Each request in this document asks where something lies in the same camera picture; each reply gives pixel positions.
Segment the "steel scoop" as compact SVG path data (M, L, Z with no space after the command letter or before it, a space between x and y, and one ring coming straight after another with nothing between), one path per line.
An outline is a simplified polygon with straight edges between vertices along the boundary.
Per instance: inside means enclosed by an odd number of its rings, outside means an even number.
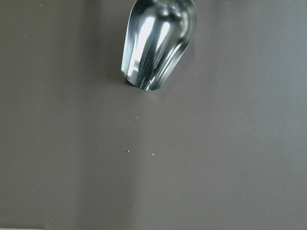
M121 72L144 91L162 88L191 43L197 10L191 0L137 0L128 21Z

